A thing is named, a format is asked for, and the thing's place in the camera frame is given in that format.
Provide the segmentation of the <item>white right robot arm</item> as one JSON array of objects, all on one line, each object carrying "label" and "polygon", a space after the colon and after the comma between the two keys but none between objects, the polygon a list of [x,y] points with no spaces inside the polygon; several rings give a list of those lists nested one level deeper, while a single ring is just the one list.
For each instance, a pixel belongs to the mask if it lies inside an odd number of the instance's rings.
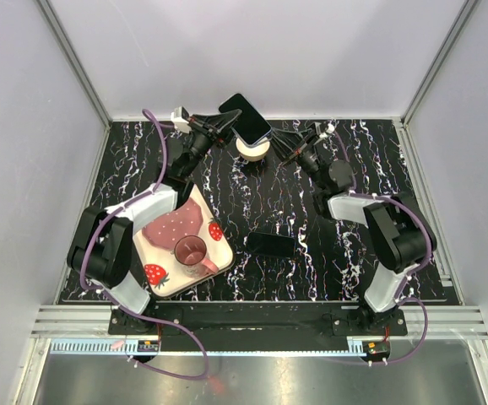
[{"label": "white right robot arm", "polygon": [[372,335],[393,318],[405,285],[429,264],[437,241],[412,196],[358,193],[347,157],[327,161],[320,156],[318,145],[335,133],[333,125],[319,122],[303,132],[274,129],[270,145],[282,165],[295,163],[312,180],[319,215],[367,228],[378,264],[349,324]]}]

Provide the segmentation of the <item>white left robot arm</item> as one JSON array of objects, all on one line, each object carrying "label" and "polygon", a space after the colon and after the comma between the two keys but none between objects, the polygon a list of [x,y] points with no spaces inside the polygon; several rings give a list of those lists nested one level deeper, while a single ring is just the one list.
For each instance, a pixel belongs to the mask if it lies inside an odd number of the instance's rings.
[{"label": "white left robot arm", "polygon": [[217,115],[191,115],[184,107],[171,113],[174,128],[190,135],[185,143],[161,139],[157,180],[139,194],[109,208],[87,207],[67,254],[67,265],[79,275],[85,290],[100,290],[127,313],[127,324],[139,334],[150,332],[156,314],[148,307],[150,294],[130,271],[133,237],[148,223],[180,208],[190,197],[190,176],[213,147],[233,138],[241,110]]}]

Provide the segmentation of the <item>phone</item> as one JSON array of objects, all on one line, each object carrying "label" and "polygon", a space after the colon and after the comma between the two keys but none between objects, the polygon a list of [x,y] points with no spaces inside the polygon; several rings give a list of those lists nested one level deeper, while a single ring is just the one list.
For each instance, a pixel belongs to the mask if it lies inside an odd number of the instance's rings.
[{"label": "phone", "polygon": [[233,126],[238,138],[249,147],[260,144],[271,132],[271,126],[259,111],[241,93],[236,93],[222,102],[218,111],[226,113],[240,110]]}]

